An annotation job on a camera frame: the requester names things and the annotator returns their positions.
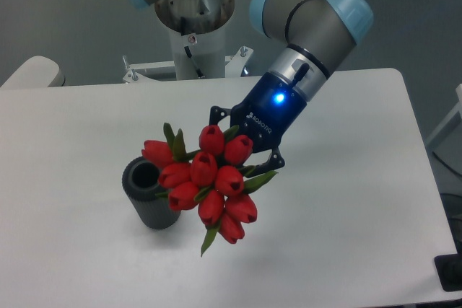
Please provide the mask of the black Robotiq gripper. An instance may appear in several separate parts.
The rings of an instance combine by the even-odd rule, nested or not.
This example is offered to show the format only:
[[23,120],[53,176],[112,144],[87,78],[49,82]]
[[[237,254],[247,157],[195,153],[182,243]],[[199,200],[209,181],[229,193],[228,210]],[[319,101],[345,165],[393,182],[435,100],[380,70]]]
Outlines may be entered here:
[[267,72],[244,100],[232,109],[212,106],[209,125],[218,126],[230,117],[230,125],[238,125],[238,133],[251,139],[254,153],[272,149],[266,162],[256,165],[252,172],[245,175],[252,178],[285,165],[278,145],[306,105],[307,102],[290,85]]

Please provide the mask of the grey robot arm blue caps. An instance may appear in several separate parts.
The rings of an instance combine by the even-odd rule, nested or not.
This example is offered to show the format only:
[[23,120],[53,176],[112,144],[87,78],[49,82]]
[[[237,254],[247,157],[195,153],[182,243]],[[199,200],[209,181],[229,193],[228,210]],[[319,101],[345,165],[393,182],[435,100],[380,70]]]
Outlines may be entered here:
[[[178,79],[226,76],[223,28],[235,0],[130,0],[137,8],[153,6],[170,32]],[[270,151],[252,176],[284,165],[279,152],[283,134],[373,23],[365,0],[251,0],[252,26],[285,49],[245,99],[230,109],[213,107],[209,122],[229,118],[253,141],[256,153]]]

